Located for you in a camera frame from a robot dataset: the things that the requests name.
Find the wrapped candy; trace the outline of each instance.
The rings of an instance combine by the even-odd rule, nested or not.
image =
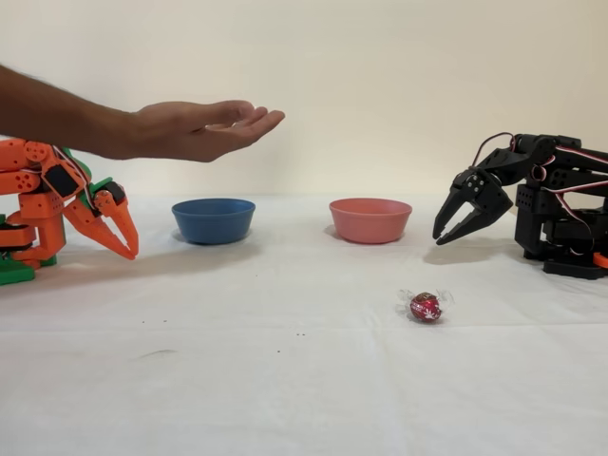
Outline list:
[[[420,293],[409,303],[411,314],[422,321],[435,321],[441,314],[441,306],[437,296],[431,293]]]
[[[409,313],[417,321],[432,323],[437,321],[446,311],[446,307],[453,304],[453,298],[448,291],[437,291],[436,294],[419,293],[415,294],[409,290],[402,290],[400,297],[406,307],[400,313]]]

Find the white wire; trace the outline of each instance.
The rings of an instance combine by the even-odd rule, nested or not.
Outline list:
[[[85,195],[86,195],[86,200],[88,201],[88,204],[91,206],[91,209],[95,209],[95,204],[93,203],[93,198],[91,197],[91,193],[90,190],[88,189],[88,178],[84,175],[84,172],[81,170],[80,166],[78,165],[78,163],[76,163],[73,159],[71,159],[67,154],[64,153],[63,150],[61,150],[59,147],[53,145],[53,150],[59,154],[64,160],[66,160],[67,162],[69,162],[72,167],[74,168],[74,170],[76,171],[76,173],[80,176],[80,178],[84,181],[85,183]]]
[[[556,150],[562,151],[562,152],[568,152],[571,154],[575,154],[575,155],[579,155],[581,157],[585,157],[586,159],[592,160],[594,162],[601,162],[601,163],[606,163],[608,164],[608,160],[605,159],[601,159],[599,157],[594,157],[593,155],[587,154],[585,152],[576,150],[576,149],[571,149],[569,147],[562,147],[562,146],[556,146]],[[532,179],[534,179],[535,181],[539,181],[542,182],[546,179],[547,177],[547,171],[546,169],[544,169],[544,167],[548,164],[551,164],[552,162],[555,161],[555,156],[552,156],[546,163],[542,164],[542,165],[537,165],[536,167],[539,167],[542,171],[542,177],[540,179],[536,179],[534,178],[534,176],[532,177]],[[568,187],[568,188],[562,188],[560,190],[552,190],[550,188],[546,188],[543,187],[544,190],[546,190],[547,192],[550,192],[552,194],[554,194],[556,196],[556,198],[558,199],[558,201],[560,202],[561,207],[568,213],[568,215],[570,217],[572,217],[573,219],[581,222],[583,225],[585,225],[585,227],[587,228],[587,230],[589,230],[589,236],[591,237],[591,249],[589,249],[589,251],[593,251],[594,247],[596,246],[596,240],[593,237],[593,231],[591,231],[591,227],[589,226],[589,224],[584,221],[582,218],[580,218],[579,216],[576,215],[576,213],[572,210],[572,208],[568,205],[568,203],[566,202],[565,198],[563,195],[565,195],[566,193],[570,193],[570,192],[576,192],[579,190],[585,190],[588,188],[595,188],[595,187],[602,187],[608,185],[608,180],[602,180],[600,182],[593,182],[593,183],[585,183],[583,185],[575,185],[573,187]],[[574,249],[570,248],[570,252],[573,255],[576,255],[577,257],[580,257],[584,254],[581,254],[579,252],[576,252]]]

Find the cable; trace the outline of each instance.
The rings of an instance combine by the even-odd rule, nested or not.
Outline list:
[[[91,197],[90,189],[88,188],[88,178],[86,177],[85,171],[83,171],[83,169],[78,165],[78,163],[75,160],[73,160],[70,156],[68,156],[66,153],[64,153],[64,151],[61,150],[59,147],[53,145],[53,150],[61,158],[63,158],[65,161],[67,161],[69,164],[71,164],[72,167],[74,168],[74,170],[76,171],[76,173],[83,180],[83,182],[85,183],[84,190],[85,190],[86,200],[88,201],[88,204],[90,205],[91,209],[94,210],[95,203],[93,202],[93,198]]]
[[[511,137],[511,152],[515,152],[515,135],[513,135],[512,133],[499,133],[498,135],[494,135],[494,136],[490,136],[487,140],[485,140],[484,142],[482,142],[482,145],[479,146],[479,150],[477,151],[477,155],[475,156],[475,160],[473,160],[473,166],[475,166],[477,164],[477,160],[479,159],[479,156],[482,154],[482,150],[484,150],[484,146],[486,144],[488,144],[490,141],[495,140],[496,138],[500,138],[501,136],[510,136]]]
[[[556,146],[556,150],[559,150],[559,151],[562,151],[562,152],[568,152],[568,153],[571,153],[571,154],[576,154],[576,155],[585,157],[585,158],[587,158],[589,160],[592,160],[592,161],[595,161],[595,162],[601,162],[601,163],[608,164],[608,160],[601,159],[599,157],[595,157],[595,156],[593,156],[591,154],[587,154],[587,153],[582,152],[580,150],[571,149],[570,147]],[[534,174],[534,171],[538,172],[538,170],[540,169],[541,170],[541,176],[539,178],[535,177],[535,176],[532,176],[532,179],[534,179],[535,181],[538,181],[538,182],[545,181],[546,178],[547,178],[547,170],[544,169],[544,167],[547,166],[548,164],[551,164],[555,160],[556,160],[555,156],[552,156],[547,162],[545,162],[545,163],[543,163],[541,165],[535,165],[535,167],[532,168],[533,169],[533,174]],[[585,225],[585,227],[587,228],[587,230],[589,230],[589,236],[591,238],[591,248],[589,249],[589,252],[592,252],[593,249],[594,249],[594,247],[596,246],[596,240],[593,237],[593,231],[591,230],[591,227],[589,226],[589,224],[586,221],[584,221],[582,218],[580,218],[579,216],[577,216],[577,214],[575,213],[575,211],[566,202],[566,200],[564,198],[564,195],[566,193],[570,193],[570,192],[577,192],[579,190],[585,190],[585,189],[588,189],[588,188],[602,187],[602,186],[605,186],[605,185],[608,185],[608,180],[602,180],[600,182],[593,182],[593,183],[585,183],[583,185],[575,185],[575,186],[572,186],[572,187],[561,188],[559,190],[553,190],[553,189],[546,188],[546,187],[542,188],[543,190],[546,190],[547,192],[554,194],[556,196],[556,198],[558,199],[558,201],[560,202],[561,207],[568,213],[568,215],[570,217],[572,217],[573,219],[579,221],[583,225]],[[580,256],[584,255],[582,253],[576,252],[572,248],[570,248],[570,252],[573,255],[576,255],[577,257],[580,257]]]
[[[601,159],[600,157],[595,157],[591,154],[587,154],[586,152],[582,152],[581,150],[571,149],[570,147],[563,147],[561,145],[557,145],[555,147],[556,150],[560,150],[562,152],[570,152],[571,154],[576,154],[581,157],[585,157],[587,159],[593,160],[595,162],[606,163],[608,164],[608,160]]]

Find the red wire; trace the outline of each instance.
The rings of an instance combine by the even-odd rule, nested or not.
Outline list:
[[[479,146],[479,150],[477,151],[477,155],[475,156],[475,160],[473,160],[473,166],[475,166],[477,164],[477,160],[479,159],[479,156],[482,153],[482,150],[484,149],[484,146],[486,144],[488,144],[490,141],[495,140],[496,138],[500,138],[501,136],[510,136],[511,137],[511,152],[515,151],[515,136],[512,133],[499,133],[498,135],[494,135],[494,136],[490,136],[487,140],[485,140],[484,142],[482,142],[482,145]]]

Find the white tablecloth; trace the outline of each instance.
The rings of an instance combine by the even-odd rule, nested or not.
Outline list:
[[[546,275],[515,218],[443,248],[439,199],[384,246],[323,198],[252,198],[240,243],[134,199],[129,262],[70,233],[0,288],[0,455],[605,455],[608,279]],[[401,290],[447,291],[439,324]]]

